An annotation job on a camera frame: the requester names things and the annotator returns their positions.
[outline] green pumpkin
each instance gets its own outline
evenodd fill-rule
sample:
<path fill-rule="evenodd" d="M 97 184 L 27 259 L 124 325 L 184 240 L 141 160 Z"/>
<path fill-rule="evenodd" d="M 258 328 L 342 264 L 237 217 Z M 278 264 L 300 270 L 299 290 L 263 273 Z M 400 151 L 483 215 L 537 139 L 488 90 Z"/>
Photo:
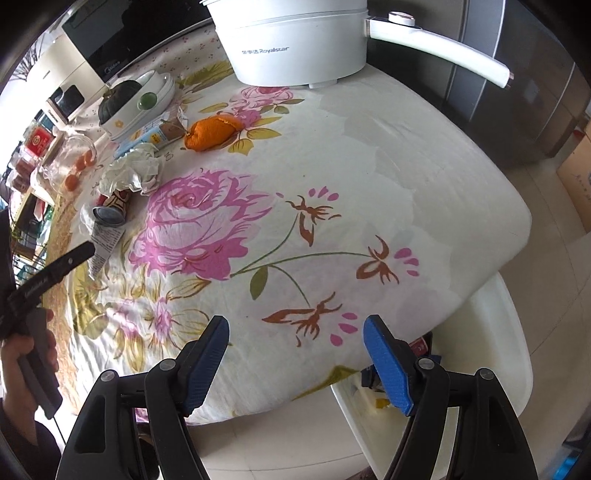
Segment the green pumpkin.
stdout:
<path fill-rule="evenodd" d="M 126 80 L 115 85 L 103 95 L 99 105 L 99 125 L 103 125 L 116 114 L 142 88 L 135 80 Z"/>

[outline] green ball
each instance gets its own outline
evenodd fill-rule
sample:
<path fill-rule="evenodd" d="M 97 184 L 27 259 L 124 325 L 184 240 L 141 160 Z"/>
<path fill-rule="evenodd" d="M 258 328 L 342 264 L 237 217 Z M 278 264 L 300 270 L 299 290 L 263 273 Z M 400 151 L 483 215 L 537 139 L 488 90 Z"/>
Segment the green ball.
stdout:
<path fill-rule="evenodd" d="M 148 92 L 139 98 L 138 108 L 140 110 L 150 110 L 156 106 L 157 102 L 158 95 L 156 95 L 154 92 Z"/>

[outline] tissue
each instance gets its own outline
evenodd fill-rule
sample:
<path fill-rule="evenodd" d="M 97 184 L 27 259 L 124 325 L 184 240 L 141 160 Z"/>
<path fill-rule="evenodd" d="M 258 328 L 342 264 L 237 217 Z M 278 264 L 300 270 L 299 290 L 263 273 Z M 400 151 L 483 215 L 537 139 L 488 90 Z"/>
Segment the tissue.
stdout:
<path fill-rule="evenodd" d="M 158 150 L 150 143 L 140 143 L 117 158 L 100 178 L 98 191 L 110 197 L 115 190 L 131 190 L 150 195 L 160 186 L 163 159 L 154 154 Z"/>

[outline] human hand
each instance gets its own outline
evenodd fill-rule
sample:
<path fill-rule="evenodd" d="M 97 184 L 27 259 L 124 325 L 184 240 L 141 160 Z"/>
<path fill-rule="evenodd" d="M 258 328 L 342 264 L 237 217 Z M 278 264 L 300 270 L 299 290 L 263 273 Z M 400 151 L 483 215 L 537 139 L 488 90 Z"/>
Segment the human hand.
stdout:
<path fill-rule="evenodd" d="M 47 321 L 53 318 L 53 312 L 46 310 Z M 56 338 L 49 330 L 47 332 L 47 361 L 54 372 L 59 369 L 57 362 Z M 35 342 L 32 337 L 15 333 L 5 339 L 0 348 L 2 363 L 2 383 L 4 385 L 4 399 L 2 407 L 12 425 L 30 443 L 37 444 L 35 433 L 35 412 L 38 404 L 31 394 L 18 365 L 18 358 L 33 350 Z"/>

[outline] black cable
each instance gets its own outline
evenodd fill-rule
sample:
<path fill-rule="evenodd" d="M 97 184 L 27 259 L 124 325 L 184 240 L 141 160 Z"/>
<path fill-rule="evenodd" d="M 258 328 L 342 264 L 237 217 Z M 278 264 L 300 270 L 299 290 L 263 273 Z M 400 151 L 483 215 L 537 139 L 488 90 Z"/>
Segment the black cable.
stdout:
<path fill-rule="evenodd" d="M 53 421 L 54 421 L 54 422 L 55 422 L 55 424 L 56 424 L 57 431 L 58 431 L 58 432 L 60 432 L 61 441 L 62 441 L 62 442 L 64 442 L 64 445 L 65 445 L 65 444 L 66 444 L 66 439 L 64 438 L 64 435 L 63 435 L 63 433 L 61 432 L 61 430 L 60 430 L 60 426 L 57 424 L 57 420 L 56 420 L 56 418 L 55 418 L 55 417 L 53 417 Z"/>

